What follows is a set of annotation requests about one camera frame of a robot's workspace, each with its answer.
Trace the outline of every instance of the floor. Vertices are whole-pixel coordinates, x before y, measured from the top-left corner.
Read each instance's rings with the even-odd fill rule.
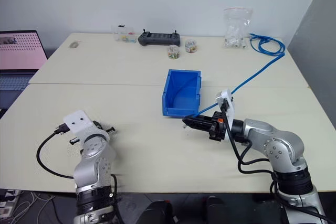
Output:
[[[210,195],[221,198],[226,204],[228,210],[226,223],[280,223],[279,205],[273,200],[264,201],[265,195],[263,194],[120,194],[119,209],[124,222],[134,224],[152,201],[166,199],[172,203],[174,214],[179,219],[178,223],[198,224],[204,223],[201,218],[202,200]],[[49,194],[41,194],[40,197],[48,198],[49,196]],[[23,201],[30,201],[31,198],[29,192],[24,192],[20,196],[19,204]],[[336,193],[321,193],[320,198],[326,215],[336,220]],[[56,195],[54,202],[61,222],[63,224],[73,223],[76,214],[75,195]],[[19,223],[59,224],[51,203],[43,209],[39,222],[37,222],[38,212],[44,203],[45,201],[36,201]],[[1,221],[1,223],[7,224],[10,221]]]

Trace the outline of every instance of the blue plastic bin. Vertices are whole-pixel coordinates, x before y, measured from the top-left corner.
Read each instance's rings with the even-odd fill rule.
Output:
[[[177,117],[197,114],[200,89],[200,71],[170,69],[162,94],[162,114]]]

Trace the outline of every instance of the power strip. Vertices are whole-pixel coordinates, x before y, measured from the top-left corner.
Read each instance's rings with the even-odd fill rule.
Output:
[[[10,218],[13,215],[21,192],[20,190],[7,190],[5,197],[16,197],[13,200],[0,202],[0,218]]]

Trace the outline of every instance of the game controller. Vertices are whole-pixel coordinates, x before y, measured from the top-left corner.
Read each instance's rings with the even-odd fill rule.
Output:
[[[147,44],[152,45],[177,45],[180,46],[180,35],[176,30],[172,34],[153,34],[149,31],[143,30],[143,33],[138,37],[138,42],[142,46]]]

